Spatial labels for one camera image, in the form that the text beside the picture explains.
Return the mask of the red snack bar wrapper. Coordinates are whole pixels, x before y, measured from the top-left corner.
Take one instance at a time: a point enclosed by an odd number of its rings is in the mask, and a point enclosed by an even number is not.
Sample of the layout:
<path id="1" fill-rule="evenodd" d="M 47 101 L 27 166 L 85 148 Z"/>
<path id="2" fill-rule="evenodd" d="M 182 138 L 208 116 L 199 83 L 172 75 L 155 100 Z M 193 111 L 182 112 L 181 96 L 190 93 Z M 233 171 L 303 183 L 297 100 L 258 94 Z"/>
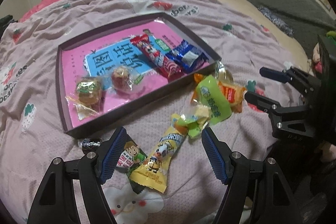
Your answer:
<path id="1" fill-rule="evenodd" d="M 182 73 L 182 68 L 178 64 L 150 44 L 147 34 L 135 36 L 131 38 L 130 42 L 133 46 L 137 47 L 166 78 L 169 79 L 170 77 Z"/>

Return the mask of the orange rice cracker packet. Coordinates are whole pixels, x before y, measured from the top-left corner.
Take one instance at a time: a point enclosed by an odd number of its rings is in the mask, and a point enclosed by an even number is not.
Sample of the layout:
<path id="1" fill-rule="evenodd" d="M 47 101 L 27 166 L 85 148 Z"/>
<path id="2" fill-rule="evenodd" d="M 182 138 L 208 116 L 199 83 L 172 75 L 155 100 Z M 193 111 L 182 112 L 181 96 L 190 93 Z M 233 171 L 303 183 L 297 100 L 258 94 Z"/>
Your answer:
<path id="1" fill-rule="evenodd" d="M 246 88 L 227 82 L 218 82 L 221 93 L 230 103 L 231 110 L 235 113 L 241 113 L 243 110 L 243 100 Z"/>

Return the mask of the green snack packet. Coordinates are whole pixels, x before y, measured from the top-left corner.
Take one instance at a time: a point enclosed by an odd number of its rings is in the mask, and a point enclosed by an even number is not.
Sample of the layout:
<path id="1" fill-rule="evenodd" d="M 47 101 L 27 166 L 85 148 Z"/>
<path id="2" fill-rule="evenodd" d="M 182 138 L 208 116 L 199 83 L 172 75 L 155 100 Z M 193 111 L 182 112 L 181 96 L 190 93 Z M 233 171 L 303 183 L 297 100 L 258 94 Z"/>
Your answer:
<path id="1" fill-rule="evenodd" d="M 232 115 L 231 105 L 219 88 L 219 83 L 212 75 L 194 74 L 197 86 L 191 97 L 192 104 L 210 108 L 210 125 L 218 124 Z"/>

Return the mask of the green cartoon boy packet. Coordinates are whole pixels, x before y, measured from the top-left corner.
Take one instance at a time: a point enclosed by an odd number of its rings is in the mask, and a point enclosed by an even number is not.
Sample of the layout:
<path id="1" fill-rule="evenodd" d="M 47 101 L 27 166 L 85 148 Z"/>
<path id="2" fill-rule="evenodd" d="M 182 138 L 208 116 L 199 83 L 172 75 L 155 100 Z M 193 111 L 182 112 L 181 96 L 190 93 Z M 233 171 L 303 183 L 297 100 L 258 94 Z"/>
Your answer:
<path id="1" fill-rule="evenodd" d="M 140 194 L 145 187 L 130 179 L 131 173 L 138 168 L 147 158 L 146 153 L 137 143 L 127 134 L 124 149 L 119 157 L 116 170 L 126 174 L 133 192 Z"/>

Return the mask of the blue cookie packet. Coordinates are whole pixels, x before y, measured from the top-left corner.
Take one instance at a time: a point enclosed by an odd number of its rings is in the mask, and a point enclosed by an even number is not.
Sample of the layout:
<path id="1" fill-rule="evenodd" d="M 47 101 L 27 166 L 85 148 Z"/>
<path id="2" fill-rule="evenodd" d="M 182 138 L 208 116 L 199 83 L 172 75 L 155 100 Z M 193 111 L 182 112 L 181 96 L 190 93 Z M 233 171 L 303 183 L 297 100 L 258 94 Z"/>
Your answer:
<path id="1" fill-rule="evenodd" d="M 186 40 L 173 48 L 166 57 L 180 65 L 185 73 L 192 73 L 201 68 L 208 61 L 207 56 L 196 46 Z"/>

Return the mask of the clear red candy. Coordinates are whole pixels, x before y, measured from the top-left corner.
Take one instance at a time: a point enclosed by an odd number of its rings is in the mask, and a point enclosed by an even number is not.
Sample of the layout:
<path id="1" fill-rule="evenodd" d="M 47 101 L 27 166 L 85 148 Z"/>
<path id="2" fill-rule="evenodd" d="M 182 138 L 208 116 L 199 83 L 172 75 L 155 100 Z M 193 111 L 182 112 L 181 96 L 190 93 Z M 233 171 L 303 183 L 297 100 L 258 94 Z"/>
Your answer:
<path id="1" fill-rule="evenodd" d="M 144 91 L 143 75 L 135 69 L 119 65 L 108 72 L 112 88 L 123 94 L 137 94 Z"/>

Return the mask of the yellow cartoon snack packet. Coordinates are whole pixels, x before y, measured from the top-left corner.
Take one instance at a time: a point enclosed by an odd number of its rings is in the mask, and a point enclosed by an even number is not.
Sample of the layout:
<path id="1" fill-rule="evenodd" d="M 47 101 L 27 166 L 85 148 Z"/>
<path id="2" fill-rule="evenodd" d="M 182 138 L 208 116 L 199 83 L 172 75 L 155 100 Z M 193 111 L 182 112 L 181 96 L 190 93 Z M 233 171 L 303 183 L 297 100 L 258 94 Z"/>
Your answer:
<path id="1" fill-rule="evenodd" d="M 130 174 L 130 179 L 141 185 L 164 193 L 171 159 L 179 150 L 188 133 L 187 127 L 179 126 L 181 118 L 172 114 L 171 124 L 165 131 L 152 153 Z"/>

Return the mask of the pink strawberry bedsheet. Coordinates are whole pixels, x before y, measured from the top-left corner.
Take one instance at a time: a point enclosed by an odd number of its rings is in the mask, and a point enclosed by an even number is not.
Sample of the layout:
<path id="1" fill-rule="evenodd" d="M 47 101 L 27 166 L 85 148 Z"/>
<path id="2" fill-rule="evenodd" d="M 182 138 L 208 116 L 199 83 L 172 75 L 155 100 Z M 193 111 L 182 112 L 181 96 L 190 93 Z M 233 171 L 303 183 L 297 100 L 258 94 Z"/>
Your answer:
<path id="1" fill-rule="evenodd" d="M 234 81 L 277 100 L 300 102 L 288 84 L 260 76 L 261 67 L 290 65 L 307 71 L 299 43 L 277 30 L 246 0 L 61 0 L 1 38 L 1 201 L 17 223 L 26 223 L 38 186 L 55 157 L 83 155 L 62 129 L 56 99 L 58 46 L 86 31 L 165 11 L 202 38 L 222 59 Z M 164 194 L 131 191 L 115 172 L 103 186 L 118 223 L 208 222 L 225 193 L 199 139 L 186 139 L 175 154 Z"/>

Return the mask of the clear brown pastry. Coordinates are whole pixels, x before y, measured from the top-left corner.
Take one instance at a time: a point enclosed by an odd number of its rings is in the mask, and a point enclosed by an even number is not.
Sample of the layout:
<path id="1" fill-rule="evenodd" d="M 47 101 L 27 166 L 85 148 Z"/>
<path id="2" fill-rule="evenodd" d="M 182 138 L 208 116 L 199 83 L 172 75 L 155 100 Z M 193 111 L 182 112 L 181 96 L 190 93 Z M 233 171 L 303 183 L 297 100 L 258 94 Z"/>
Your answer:
<path id="1" fill-rule="evenodd" d="M 66 95 L 66 100 L 79 121 L 102 113 L 103 87 L 101 76 L 79 77 L 76 80 L 75 88 Z"/>

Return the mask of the dark wrapped candy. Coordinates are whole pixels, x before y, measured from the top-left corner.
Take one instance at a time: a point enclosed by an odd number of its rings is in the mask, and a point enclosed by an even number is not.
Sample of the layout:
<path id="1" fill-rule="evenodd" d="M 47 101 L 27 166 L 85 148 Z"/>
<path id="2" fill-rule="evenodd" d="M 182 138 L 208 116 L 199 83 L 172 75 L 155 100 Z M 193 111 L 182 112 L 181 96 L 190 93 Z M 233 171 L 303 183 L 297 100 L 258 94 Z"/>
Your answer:
<path id="1" fill-rule="evenodd" d="M 78 140 L 78 147 L 82 150 L 83 154 L 86 155 L 90 152 L 97 151 L 100 147 L 102 140 L 99 138 L 85 138 Z"/>

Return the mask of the clear wrapped yellow cake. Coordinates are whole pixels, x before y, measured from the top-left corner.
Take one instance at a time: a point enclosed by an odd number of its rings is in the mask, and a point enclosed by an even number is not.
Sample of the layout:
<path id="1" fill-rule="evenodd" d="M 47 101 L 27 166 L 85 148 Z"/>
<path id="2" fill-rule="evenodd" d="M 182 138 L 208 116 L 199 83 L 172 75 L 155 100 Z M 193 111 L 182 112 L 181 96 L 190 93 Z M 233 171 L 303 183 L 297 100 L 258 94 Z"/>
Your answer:
<path id="1" fill-rule="evenodd" d="M 200 137 L 202 130 L 208 125 L 211 115 L 210 107 L 203 104 L 193 105 L 181 115 L 179 124 L 188 129 L 190 138 L 195 139 Z"/>

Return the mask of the blue patterned cloth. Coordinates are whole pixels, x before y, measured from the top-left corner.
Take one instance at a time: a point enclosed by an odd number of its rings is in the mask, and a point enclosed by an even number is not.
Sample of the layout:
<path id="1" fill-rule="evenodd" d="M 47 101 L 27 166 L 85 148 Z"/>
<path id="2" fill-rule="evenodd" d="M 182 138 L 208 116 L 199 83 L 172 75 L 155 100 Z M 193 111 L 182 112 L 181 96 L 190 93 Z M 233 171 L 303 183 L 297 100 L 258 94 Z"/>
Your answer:
<path id="1" fill-rule="evenodd" d="M 291 38 L 294 36 L 294 30 L 270 9 L 264 6 L 258 6 L 257 9 L 284 34 Z"/>

